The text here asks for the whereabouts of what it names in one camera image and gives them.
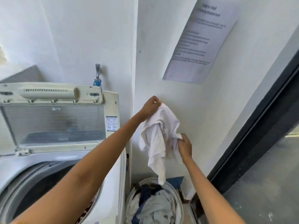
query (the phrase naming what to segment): washing machine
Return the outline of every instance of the washing machine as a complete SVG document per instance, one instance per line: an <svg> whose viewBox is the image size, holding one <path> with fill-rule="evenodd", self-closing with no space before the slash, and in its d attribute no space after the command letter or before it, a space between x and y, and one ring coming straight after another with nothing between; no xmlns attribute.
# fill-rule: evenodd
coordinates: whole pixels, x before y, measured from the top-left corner
<svg viewBox="0 0 299 224"><path fill-rule="evenodd" d="M0 223L10 223L119 128L118 94L56 83L0 84ZM76 223L124 220L125 149Z"/></svg>

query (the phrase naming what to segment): printed notice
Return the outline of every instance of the printed notice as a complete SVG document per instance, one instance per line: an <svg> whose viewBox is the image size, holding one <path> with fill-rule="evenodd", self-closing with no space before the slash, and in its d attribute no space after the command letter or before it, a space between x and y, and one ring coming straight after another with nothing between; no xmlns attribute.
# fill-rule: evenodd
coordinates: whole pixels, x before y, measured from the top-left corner
<svg viewBox="0 0 299 224"><path fill-rule="evenodd" d="M204 83L238 15L237 3L220 0L197 1L163 79Z"/></svg>
<svg viewBox="0 0 299 224"><path fill-rule="evenodd" d="M118 118L117 116L106 116L106 130L117 131L118 130Z"/></svg>

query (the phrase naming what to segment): hinge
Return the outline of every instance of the hinge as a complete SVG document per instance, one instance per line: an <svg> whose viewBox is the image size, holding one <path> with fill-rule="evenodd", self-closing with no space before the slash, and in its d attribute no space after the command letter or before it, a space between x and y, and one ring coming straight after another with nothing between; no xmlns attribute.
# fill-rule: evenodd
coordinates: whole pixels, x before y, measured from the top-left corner
<svg viewBox="0 0 299 224"><path fill-rule="evenodd" d="M28 156L30 155L31 153L33 153L33 150L32 149L20 149L16 152L16 155L17 156Z"/></svg>

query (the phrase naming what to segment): laundry basket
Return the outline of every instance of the laundry basket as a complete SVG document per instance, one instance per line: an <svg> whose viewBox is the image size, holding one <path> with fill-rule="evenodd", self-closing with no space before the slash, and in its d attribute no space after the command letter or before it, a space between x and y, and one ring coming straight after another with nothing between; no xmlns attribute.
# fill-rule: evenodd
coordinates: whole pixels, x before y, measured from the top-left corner
<svg viewBox="0 0 299 224"><path fill-rule="evenodd" d="M144 184L158 184L158 178L147 178L147 179L144 179L141 182L139 182L140 186L144 185ZM165 182L165 184L162 185L162 188L174 197L174 199L176 201L176 222L175 222L175 224L182 224L183 220L184 220L184 210L183 210L183 204L182 204L179 194L176 192L174 187L171 184L169 184L168 182ZM128 216L129 205L131 204L131 201L133 200L133 196L135 195L135 192L136 192L136 189L133 188L127 198L125 218Z"/></svg>

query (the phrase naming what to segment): washing machine drum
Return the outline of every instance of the washing machine drum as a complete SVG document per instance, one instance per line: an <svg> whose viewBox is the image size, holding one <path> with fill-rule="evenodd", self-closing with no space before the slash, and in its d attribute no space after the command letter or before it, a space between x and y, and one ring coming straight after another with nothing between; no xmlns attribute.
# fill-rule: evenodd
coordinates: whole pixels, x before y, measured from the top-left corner
<svg viewBox="0 0 299 224"><path fill-rule="evenodd" d="M0 223L11 223L53 188L77 162L42 162L19 174L0 195ZM87 215L97 195L76 223Z"/></svg>

